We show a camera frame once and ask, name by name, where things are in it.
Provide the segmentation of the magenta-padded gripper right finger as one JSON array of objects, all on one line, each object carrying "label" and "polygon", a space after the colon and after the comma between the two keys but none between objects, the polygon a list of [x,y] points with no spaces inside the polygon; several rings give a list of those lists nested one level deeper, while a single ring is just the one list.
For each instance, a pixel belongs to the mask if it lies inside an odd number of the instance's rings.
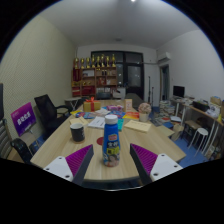
[{"label": "magenta-padded gripper right finger", "polygon": [[164,178],[182,167],[168,155],[155,154],[141,146],[130,144],[130,154],[144,185]]}]

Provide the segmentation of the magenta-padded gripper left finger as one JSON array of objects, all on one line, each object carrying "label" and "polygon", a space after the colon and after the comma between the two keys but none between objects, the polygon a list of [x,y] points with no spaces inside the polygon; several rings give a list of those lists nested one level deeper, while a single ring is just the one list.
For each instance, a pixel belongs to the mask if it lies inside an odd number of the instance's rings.
[{"label": "magenta-padded gripper left finger", "polygon": [[67,157],[58,156],[44,170],[81,185],[93,155],[93,145],[88,145]]}]

